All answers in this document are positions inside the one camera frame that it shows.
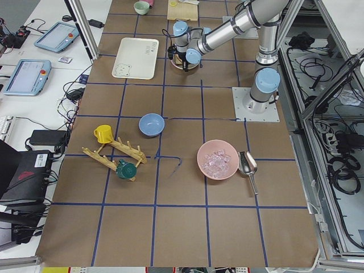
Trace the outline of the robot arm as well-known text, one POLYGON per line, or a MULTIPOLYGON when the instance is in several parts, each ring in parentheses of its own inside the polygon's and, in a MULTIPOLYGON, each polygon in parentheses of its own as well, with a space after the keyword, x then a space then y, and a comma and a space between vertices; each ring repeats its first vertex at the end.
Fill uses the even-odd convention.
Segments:
POLYGON ((243 106, 254 114, 264 113, 272 102, 280 84, 277 72, 278 34, 282 12, 289 1, 243 1, 235 8, 235 14, 213 30, 191 27, 180 20, 173 25, 171 45, 167 53, 185 72, 200 65, 202 57, 216 48, 232 42, 250 29, 256 29, 257 42, 238 42, 237 54, 255 52, 255 72, 251 89, 242 99, 243 106))

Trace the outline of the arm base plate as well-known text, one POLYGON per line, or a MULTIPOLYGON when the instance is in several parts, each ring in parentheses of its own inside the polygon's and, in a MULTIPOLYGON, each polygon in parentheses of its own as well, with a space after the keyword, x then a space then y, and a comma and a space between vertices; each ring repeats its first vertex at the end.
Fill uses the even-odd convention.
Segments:
POLYGON ((274 96, 268 102, 256 102, 250 97, 250 89, 232 87, 235 118, 247 122, 280 122, 274 96))
MULTIPOLYGON (((225 23, 231 19, 231 16, 223 16, 222 22, 225 23)), ((250 28, 249 30, 245 31, 243 34, 238 35, 235 37, 236 39, 255 39, 258 40, 258 32, 256 28, 250 28)))

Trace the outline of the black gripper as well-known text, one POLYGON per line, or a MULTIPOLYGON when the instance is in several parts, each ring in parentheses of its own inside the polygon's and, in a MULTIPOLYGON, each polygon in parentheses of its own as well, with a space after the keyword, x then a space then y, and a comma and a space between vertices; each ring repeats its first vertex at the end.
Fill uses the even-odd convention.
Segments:
POLYGON ((178 51, 176 51, 175 53, 174 53, 174 57, 173 57, 173 62, 175 63, 175 55, 178 55, 182 60, 183 60, 183 70, 185 71, 185 72, 187 72, 188 71, 188 62, 187 62, 187 60, 186 60, 186 57, 185 57, 185 52, 178 52, 178 51))

